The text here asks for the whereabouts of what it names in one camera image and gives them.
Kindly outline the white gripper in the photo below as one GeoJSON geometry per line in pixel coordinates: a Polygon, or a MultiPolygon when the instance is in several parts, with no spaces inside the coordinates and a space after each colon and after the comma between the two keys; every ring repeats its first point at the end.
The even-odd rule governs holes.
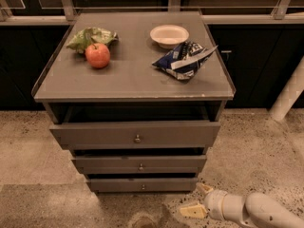
{"type": "Polygon", "coordinates": [[[202,182],[197,183],[197,188],[203,195],[207,195],[204,199],[205,206],[200,203],[184,206],[180,208],[180,213],[184,217],[204,219],[207,216],[208,211],[211,219],[224,220],[222,204],[227,192],[222,190],[214,190],[212,186],[202,182]]]}

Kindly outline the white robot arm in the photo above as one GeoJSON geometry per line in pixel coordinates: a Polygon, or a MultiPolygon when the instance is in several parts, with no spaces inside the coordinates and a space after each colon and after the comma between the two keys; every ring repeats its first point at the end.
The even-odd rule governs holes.
{"type": "Polygon", "coordinates": [[[232,221],[240,228],[304,228],[304,220],[287,210],[279,202],[263,193],[247,197],[233,195],[198,182],[204,204],[187,204],[180,214],[187,218],[232,221]]]}

